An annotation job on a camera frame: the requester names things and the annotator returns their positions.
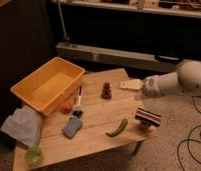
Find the dark wall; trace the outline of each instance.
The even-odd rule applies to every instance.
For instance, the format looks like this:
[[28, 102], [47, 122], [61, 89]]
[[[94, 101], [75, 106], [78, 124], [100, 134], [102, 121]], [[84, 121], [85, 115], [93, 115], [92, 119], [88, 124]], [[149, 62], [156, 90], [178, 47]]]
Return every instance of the dark wall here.
[[0, 126], [20, 101], [10, 87], [56, 55], [47, 0], [0, 8]]

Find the green cucumber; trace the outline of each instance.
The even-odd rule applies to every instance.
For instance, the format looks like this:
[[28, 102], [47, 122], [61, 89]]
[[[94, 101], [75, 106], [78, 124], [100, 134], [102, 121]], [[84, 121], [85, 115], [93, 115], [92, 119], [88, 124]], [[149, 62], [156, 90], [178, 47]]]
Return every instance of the green cucumber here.
[[106, 132], [106, 135], [108, 135], [109, 137], [115, 137], [115, 136], [119, 135], [124, 130], [124, 128], [126, 127], [127, 124], [128, 124], [128, 120], [123, 119], [122, 122], [120, 123], [119, 127], [115, 131]]

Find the orange plastic bin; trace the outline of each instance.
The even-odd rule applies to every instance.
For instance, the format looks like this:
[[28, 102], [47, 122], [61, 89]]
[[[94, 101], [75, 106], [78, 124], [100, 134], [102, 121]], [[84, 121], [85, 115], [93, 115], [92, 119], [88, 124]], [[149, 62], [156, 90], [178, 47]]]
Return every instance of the orange plastic bin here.
[[85, 70], [55, 57], [11, 87], [11, 92], [45, 116], [81, 84]]

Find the concrete floor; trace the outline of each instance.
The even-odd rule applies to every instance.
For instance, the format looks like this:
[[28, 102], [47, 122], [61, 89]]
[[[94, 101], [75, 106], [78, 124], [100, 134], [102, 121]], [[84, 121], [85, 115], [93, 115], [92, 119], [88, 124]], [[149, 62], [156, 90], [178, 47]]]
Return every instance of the concrete floor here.
[[[201, 99], [195, 99], [201, 111]], [[113, 149], [90, 156], [70, 160], [41, 171], [141, 171], [141, 170], [183, 170], [178, 162], [178, 144], [186, 139], [190, 130], [201, 124], [201, 115], [195, 109], [192, 98], [186, 96], [165, 96], [161, 98], [144, 98], [147, 110], [162, 116], [159, 136], [144, 142], [137, 156], [130, 154], [135, 144]], [[192, 134], [193, 139], [200, 141], [200, 129]], [[201, 144], [190, 143], [193, 155], [201, 161]], [[180, 159], [185, 170], [201, 171], [201, 165], [189, 155], [186, 143], [180, 146]], [[0, 144], [0, 171], [12, 170], [13, 151]]]

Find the green sponge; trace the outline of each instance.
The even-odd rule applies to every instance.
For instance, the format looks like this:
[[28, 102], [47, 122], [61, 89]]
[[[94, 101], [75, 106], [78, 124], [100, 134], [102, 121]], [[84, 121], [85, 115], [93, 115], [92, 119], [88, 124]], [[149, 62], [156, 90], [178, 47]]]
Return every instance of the green sponge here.
[[42, 159], [42, 151], [38, 146], [29, 148], [25, 154], [25, 160], [29, 165], [38, 165], [42, 162]]

